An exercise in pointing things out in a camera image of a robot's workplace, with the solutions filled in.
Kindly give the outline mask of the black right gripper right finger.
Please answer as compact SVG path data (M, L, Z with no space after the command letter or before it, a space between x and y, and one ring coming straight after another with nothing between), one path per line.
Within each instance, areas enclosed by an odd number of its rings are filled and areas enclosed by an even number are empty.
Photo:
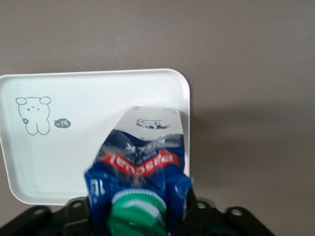
M186 196L187 210L183 219L185 236L272 236L273 233L249 210L232 206L219 211L215 204L195 196L190 187Z

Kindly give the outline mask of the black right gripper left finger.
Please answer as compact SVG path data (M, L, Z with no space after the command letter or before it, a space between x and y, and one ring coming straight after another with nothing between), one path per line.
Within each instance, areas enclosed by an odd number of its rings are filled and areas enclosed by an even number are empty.
M93 236L88 197L70 200L56 212L33 206L0 228L2 236Z

